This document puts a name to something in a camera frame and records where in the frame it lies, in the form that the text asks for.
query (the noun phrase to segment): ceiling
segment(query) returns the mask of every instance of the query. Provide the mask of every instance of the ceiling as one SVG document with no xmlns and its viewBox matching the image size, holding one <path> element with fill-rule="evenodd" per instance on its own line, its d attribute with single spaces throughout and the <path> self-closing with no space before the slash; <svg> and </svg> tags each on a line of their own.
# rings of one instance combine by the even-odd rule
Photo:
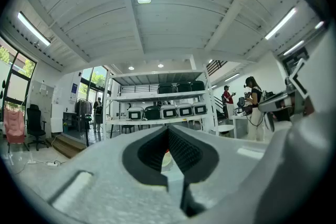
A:
<svg viewBox="0 0 336 224">
<path fill-rule="evenodd" d="M 287 13 L 295 16 L 277 37 L 265 40 Z M 23 12 L 49 46 L 17 19 Z M 311 35 L 319 19 L 304 0 L 11 0 L 2 15 L 2 35 L 63 72 L 152 60 L 257 61 Z"/>
</svg>

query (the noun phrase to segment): tree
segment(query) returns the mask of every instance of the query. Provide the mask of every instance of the tree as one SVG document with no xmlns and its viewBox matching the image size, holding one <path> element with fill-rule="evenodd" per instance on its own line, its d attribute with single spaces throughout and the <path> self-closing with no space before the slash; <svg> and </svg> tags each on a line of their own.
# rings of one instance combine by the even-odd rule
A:
<svg viewBox="0 0 336 224">
<path fill-rule="evenodd" d="M 32 61 L 29 61 L 26 59 L 25 66 L 23 67 L 23 70 L 20 70 L 19 73 L 25 75 L 26 77 L 31 78 L 31 75 L 33 74 L 35 64 Z"/>
<path fill-rule="evenodd" d="M 88 93 L 88 86 L 85 85 L 84 83 L 81 83 L 79 86 L 79 92 L 83 93 L 83 94 L 87 94 Z"/>
<path fill-rule="evenodd" d="M 92 73 L 91 82 L 93 82 L 97 86 L 104 87 L 105 77 L 102 74 L 101 75 L 97 75 L 97 73 L 93 72 Z"/>
<path fill-rule="evenodd" d="M 5 63 L 9 63 L 9 52 L 4 47 L 0 48 L 0 60 Z"/>
</svg>

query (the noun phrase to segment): black top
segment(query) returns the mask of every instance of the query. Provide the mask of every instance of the black top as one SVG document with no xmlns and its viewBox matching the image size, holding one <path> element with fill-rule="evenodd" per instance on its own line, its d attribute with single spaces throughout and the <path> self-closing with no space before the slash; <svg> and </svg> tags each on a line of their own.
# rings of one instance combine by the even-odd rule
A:
<svg viewBox="0 0 336 224">
<path fill-rule="evenodd" d="M 257 104 L 252 104 L 252 107 L 253 107 L 253 108 L 257 108 L 257 107 L 258 107 L 258 104 L 259 104 L 259 102 L 260 102 L 260 98 L 261 98 L 261 91 L 259 91 L 258 89 L 253 88 L 253 89 L 251 90 L 251 95 L 252 95 L 252 93 L 256 93 L 256 94 L 257 94 L 257 101 L 258 101 L 258 103 L 257 103 Z"/>
</svg>

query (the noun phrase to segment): black office chair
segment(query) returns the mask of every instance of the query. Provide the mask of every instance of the black office chair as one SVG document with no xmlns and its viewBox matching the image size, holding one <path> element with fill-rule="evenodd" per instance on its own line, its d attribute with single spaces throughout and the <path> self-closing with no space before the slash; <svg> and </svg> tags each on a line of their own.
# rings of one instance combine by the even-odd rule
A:
<svg viewBox="0 0 336 224">
<path fill-rule="evenodd" d="M 38 109 L 38 106 L 35 104 L 31 104 L 30 108 L 27 109 L 27 132 L 28 134 L 35 137 L 36 140 L 33 140 L 32 142 L 28 143 L 28 147 L 30 144 L 36 144 L 36 151 L 38 151 L 37 145 L 42 144 L 46 145 L 47 148 L 49 147 L 47 143 L 40 139 L 42 135 L 45 135 L 45 126 L 46 121 L 43 121 L 43 130 L 41 128 L 41 111 Z"/>
</svg>

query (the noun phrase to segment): white case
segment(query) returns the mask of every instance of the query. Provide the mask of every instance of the white case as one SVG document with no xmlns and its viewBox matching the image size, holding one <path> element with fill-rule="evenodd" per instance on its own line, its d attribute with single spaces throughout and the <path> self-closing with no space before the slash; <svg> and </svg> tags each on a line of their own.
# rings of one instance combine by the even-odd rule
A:
<svg viewBox="0 0 336 224">
<path fill-rule="evenodd" d="M 143 118 L 144 109 L 141 106 L 134 106 L 127 110 L 127 118 L 133 121 L 140 121 Z"/>
<path fill-rule="evenodd" d="M 160 108 L 160 114 L 162 119 L 169 119 L 176 117 L 176 107 L 172 104 L 165 104 Z"/>
<path fill-rule="evenodd" d="M 199 114 L 205 114 L 206 111 L 206 105 L 204 102 L 195 102 L 193 103 L 193 114 L 199 115 Z"/>
<path fill-rule="evenodd" d="M 186 117 L 193 115 L 192 105 L 189 103 L 182 103 L 176 107 L 177 116 Z"/>
</svg>

